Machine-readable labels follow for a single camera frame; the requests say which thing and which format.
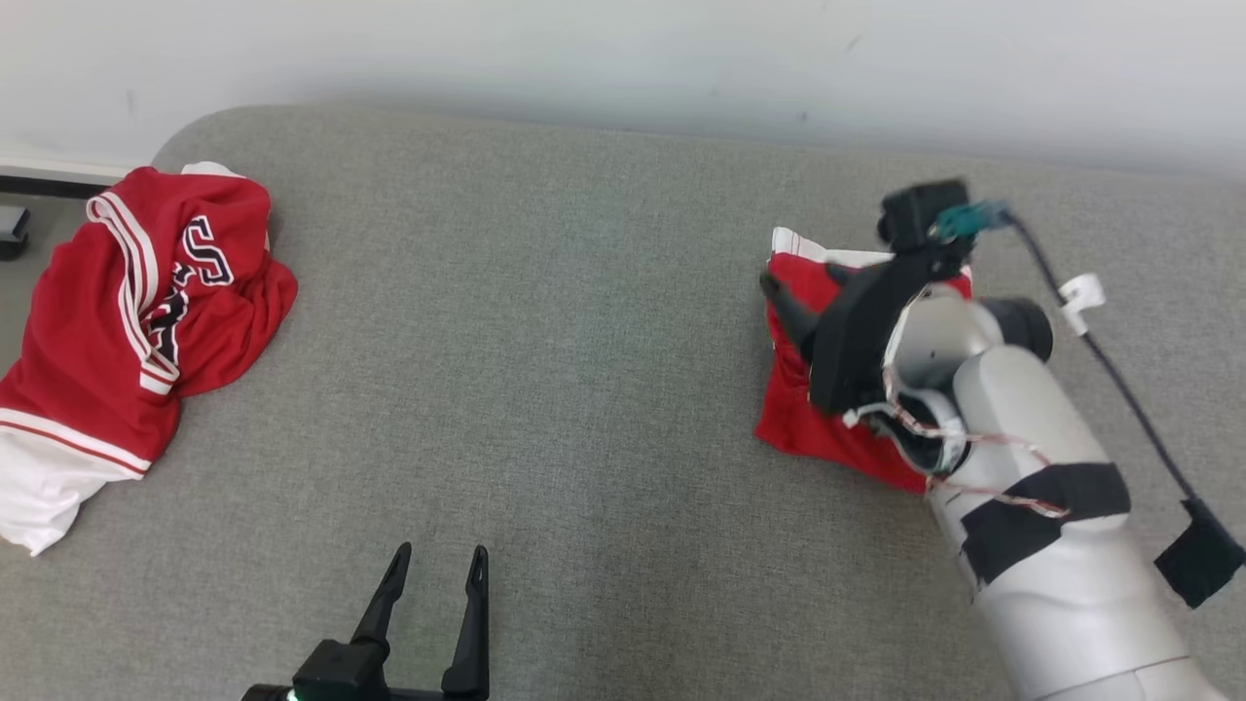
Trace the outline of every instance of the gray couch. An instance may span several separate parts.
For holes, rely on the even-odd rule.
[[[1011,198],[1063,275],[1101,275],[1091,324],[1246,537],[1236,188],[320,107],[206,117],[156,164],[198,159],[269,188],[299,299],[245,377],[186,402],[146,481],[37,559],[0,548],[4,701],[288,681],[404,540],[399,686],[437,685],[483,543],[495,699],[1006,697],[921,499],[751,436],[771,227],[873,247],[883,193],[951,174]],[[1048,303],[1011,234],[976,273]],[[1063,326],[1052,365],[1158,554],[1175,488]],[[1246,697],[1246,580],[1169,600]]]

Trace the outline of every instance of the red jersey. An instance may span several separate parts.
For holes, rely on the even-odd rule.
[[[821,313],[839,293],[839,285],[826,274],[826,260],[835,259],[835,252],[787,229],[775,230],[773,248],[766,269],[794,296]],[[957,276],[949,284],[969,295],[968,276]],[[774,365],[754,435],[784,453],[821,458],[906,492],[923,492],[926,479],[908,467],[890,440],[875,436],[863,425],[847,428],[840,417],[826,416],[809,403],[809,366],[800,349],[787,340],[769,303],[766,326],[774,341]]]
[[[91,198],[35,285],[0,381],[0,535],[36,554],[103,482],[140,479],[178,398],[237,380],[294,301],[268,252],[268,192],[194,169],[138,168]]]

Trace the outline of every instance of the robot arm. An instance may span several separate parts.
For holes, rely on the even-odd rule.
[[[991,314],[974,306],[953,296],[915,303],[902,344],[928,347],[928,327],[974,341],[942,359],[941,366],[956,366],[951,379],[915,362],[918,354],[902,354],[897,371],[925,381],[918,388],[948,387],[967,435],[1024,437],[1040,447],[1042,458],[1013,443],[973,445],[927,496],[1017,697],[1224,699],[1161,608],[1154,572],[1125,529],[1129,497],[1115,466],[1047,366],[1030,350],[1004,344]],[[1070,513],[1050,518],[992,498],[1018,492],[1014,486],[1030,486],[1032,497]],[[1049,497],[1057,494],[1064,498]],[[1104,515],[1079,518],[1079,510]]]
[[[890,195],[878,232],[895,256],[851,274],[829,268],[841,291],[816,316],[763,275],[810,365],[810,402],[887,436],[927,477],[1018,699],[1224,699],[1190,660],[1125,530],[1120,473],[1044,365],[1045,315],[1025,299],[966,300],[939,284],[991,223],[983,217],[1001,214],[971,207],[959,181]],[[1241,547],[1214,535],[1227,542],[1229,574],[1182,593],[1191,605],[1241,564]]]

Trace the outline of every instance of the black tape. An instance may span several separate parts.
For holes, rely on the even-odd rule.
[[[1040,499],[1069,514],[1053,519],[996,501],[966,514],[961,519],[967,534],[962,550],[973,573],[987,584],[1059,540],[1065,523],[1128,514],[1130,508],[1125,481],[1113,463],[1050,466],[1009,487],[1006,494]]]
[[[1185,604],[1197,609],[1246,565],[1246,549],[1234,540],[1199,499],[1181,502],[1190,528],[1155,560],[1155,567]]]

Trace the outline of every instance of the white wall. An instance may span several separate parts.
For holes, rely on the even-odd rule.
[[[309,100],[1242,174],[1246,2],[0,0],[0,169]]]

